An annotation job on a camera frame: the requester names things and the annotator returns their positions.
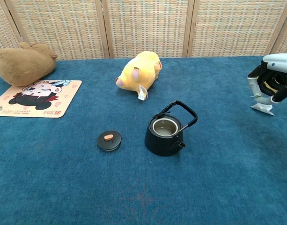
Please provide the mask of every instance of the teapot spout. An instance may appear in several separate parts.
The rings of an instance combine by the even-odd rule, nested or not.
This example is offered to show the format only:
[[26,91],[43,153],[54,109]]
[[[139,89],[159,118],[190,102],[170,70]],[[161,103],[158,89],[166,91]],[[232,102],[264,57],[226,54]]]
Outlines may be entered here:
[[172,145],[170,151],[173,152],[173,153],[177,153],[178,151],[180,151],[181,149],[183,149],[185,147],[186,147],[185,143],[183,143],[183,142],[175,142]]

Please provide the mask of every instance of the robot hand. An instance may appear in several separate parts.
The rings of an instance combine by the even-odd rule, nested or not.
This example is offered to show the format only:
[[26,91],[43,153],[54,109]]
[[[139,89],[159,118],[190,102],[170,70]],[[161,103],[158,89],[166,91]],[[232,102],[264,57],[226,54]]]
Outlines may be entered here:
[[248,82],[258,102],[252,108],[273,115],[272,105],[287,98],[287,53],[266,55],[248,75]]

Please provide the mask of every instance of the black teapot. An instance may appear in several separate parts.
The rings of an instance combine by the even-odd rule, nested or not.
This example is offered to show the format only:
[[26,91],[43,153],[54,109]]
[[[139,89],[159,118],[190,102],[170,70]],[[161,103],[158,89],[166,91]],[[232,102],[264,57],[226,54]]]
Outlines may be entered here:
[[[169,109],[175,105],[183,107],[194,117],[184,127],[176,117],[168,115]],[[197,114],[186,104],[178,100],[172,102],[159,114],[153,116],[148,123],[144,140],[145,146],[152,153],[159,156],[174,155],[186,147],[183,142],[183,130],[195,124],[197,120]]]

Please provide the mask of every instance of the blue carpet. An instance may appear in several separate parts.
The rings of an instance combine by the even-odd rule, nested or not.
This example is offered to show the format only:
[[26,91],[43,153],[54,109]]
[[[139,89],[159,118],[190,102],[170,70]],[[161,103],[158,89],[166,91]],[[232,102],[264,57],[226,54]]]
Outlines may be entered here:
[[[287,99],[275,117],[250,108],[261,59],[161,59],[144,102],[115,85],[129,59],[58,61],[45,79],[83,81],[62,118],[0,117],[0,225],[287,225]],[[199,120],[160,157],[147,124],[175,100]],[[106,130],[116,151],[97,146]]]

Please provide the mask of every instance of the yellow plush toy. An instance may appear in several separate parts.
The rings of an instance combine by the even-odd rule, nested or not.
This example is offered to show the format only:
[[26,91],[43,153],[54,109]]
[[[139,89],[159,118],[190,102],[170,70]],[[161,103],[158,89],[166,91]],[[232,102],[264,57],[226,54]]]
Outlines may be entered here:
[[45,44],[19,43],[20,48],[0,49],[0,77],[13,86],[28,86],[51,73],[55,54]]
[[146,100],[147,90],[159,77],[162,63],[155,52],[143,51],[131,59],[116,78],[116,85],[125,90],[135,91],[138,99]]

